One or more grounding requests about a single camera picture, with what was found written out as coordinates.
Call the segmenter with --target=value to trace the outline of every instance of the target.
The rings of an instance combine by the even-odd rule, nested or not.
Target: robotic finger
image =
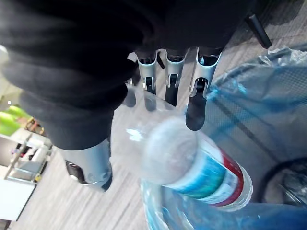
[[[178,88],[182,75],[187,50],[166,50],[166,92],[165,100],[177,105]]]
[[[190,83],[190,97],[186,114],[186,125],[191,130],[200,130],[205,121],[207,91],[212,82],[218,55],[207,55],[200,48],[197,49],[196,61]]]

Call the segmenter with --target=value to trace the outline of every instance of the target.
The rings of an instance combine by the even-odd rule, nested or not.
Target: robotic hand
[[[206,93],[210,87],[221,51],[221,49],[197,48],[186,116],[187,127],[191,130],[199,130],[204,124]],[[166,50],[165,100],[173,106],[177,105],[178,88],[186,54],[187,50]],[[145,91],[155,94],[157,51],[137,52],[137,55],[143,88]],[[145,106],[149,111],[155,109],[152,102],[146,103],[145,101]]]
[[[258,23],[255,2],[1,0],[0,44],[10,57],[2,72],[23,89],[21,106],[40,120],[70,177],[106,191],[113,113],[135,72],[128,54],[136,51],[143,87],[156,93],[156,51],[166,49],[165,100],[176,106],[187,50],[198,47],[186,118],[198,130],[223,48],[247,15]]]

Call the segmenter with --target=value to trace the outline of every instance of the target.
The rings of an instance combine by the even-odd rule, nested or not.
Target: black cloth
[[[110,135],[136,49],[224,47],[254,0],[1,0],[4,76],[53,144],[92,147]]]

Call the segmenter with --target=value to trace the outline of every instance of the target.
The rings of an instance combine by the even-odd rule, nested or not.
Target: clear plastic bag
[[[287,170],[275,171],[286,180],[287,172],[294,170],[289,162],[307,158],[306,118],[307,45],[274,50],[218,77],[208,95],[202,131],[247,170],[254,186],[251,203],[225,213],[143,181],[149,228],[306,229],[307,209],[282,204],[286,202],[281,182],[268,185],[275,169],[283,165]],[[300,175],[305,178],[306,171]],[[307,192],[304,184],[291,186]]]

